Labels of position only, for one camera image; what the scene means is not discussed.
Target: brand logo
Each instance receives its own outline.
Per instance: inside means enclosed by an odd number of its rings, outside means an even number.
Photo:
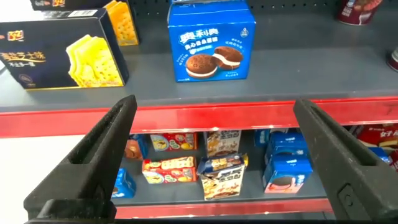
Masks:
[[[15,30],[9,31],[7,33],[8,41],[24,41],[24,31],[23,30]]]
[[[245,38],[249,35],[249,31],[246,28],[243,28],[241,31],[241,37]]]
[[[63,7],[65,6],[65,0],[52,0],[53,7]]]
[[[49,1],[43,1],[43,0],[41,0],[41,1],[35,1],[35,5],[36,5],[36,6],[49,6],[49,5],[51,5],[51,2],[49,2]]]
[[[25,83],[28,83],[28,84],[33,82],[33,80],[31,79],[31,77],[29,77],[29,76],[27,76],[27,75],[25,75],[25,74],[20,74],[20,75],[19,75],[19,79],[20,79],[21,81],[25,82]]]
[[[181,44],[186,44],[188,41],[191,40],[202,40],[202,39],[206,39],[207,37],[211,37],[214,35],[218,35],[218,29],[217,28],[211,28],[211,29],[200,29],[200,30],[196,30],[195,32],[186,32],[182,35],[180,35],[180,43]]]

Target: oreo box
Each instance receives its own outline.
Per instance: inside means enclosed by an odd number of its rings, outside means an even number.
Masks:
[[[172,4],[168,22],[177,82],[248,76],[256,22],[245,1]]]
[[[25,89],[123,86],[129,75],[102,8],[30,11],[0,23],[0,60]]]
[[[104,7],[111,0],[30,0],[33,10],[75,10]]]
[[[136,183],[125,168],[120,168],[114,183],[112,198],[132,198],[135,194]]]
[[[265,193],[297,193],[312,173],[303,156],[273,156],[262,176]]]
[[[307,156],[308,147],[303,135],[301,133],[272,133],[266,151],[265,163],[268,164],[274,155]]]

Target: chocolate cookie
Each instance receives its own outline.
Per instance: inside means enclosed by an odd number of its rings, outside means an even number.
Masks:
[[[217,58],[217,65],[225,70],[237,69],[243,61],[242,53],[232,47],[217,47],[213,57]]]
[[[210,78],[217,71],[215,59],[208,54],[197,54],[188,58],[187,73],[192,78]]]
[[[272,185],[276,190],[287,189],[292,185],[292,177],[278,177],[272,181]]]

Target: shelf pegboard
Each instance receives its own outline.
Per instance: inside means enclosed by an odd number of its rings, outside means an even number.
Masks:
[[[160,17],[165,19],[171,0],[130,0],[136,17]],[[321,12],[333,14],[342,0],[247,0],[254,14]],[[384,0],[384,8],[396,7],[398,0]]]

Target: cookie sandwich image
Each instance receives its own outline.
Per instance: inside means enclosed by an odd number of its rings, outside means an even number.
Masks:
[[[192,78],[210,78],[217,71],[214,57],[208,54],[197,54],[187,60],[187,73]]]
[[[243,61],[243,55],[240,51],[225,46],[217,47],[213,57],[216,58],[217,65],[225,70],[237,69]]]

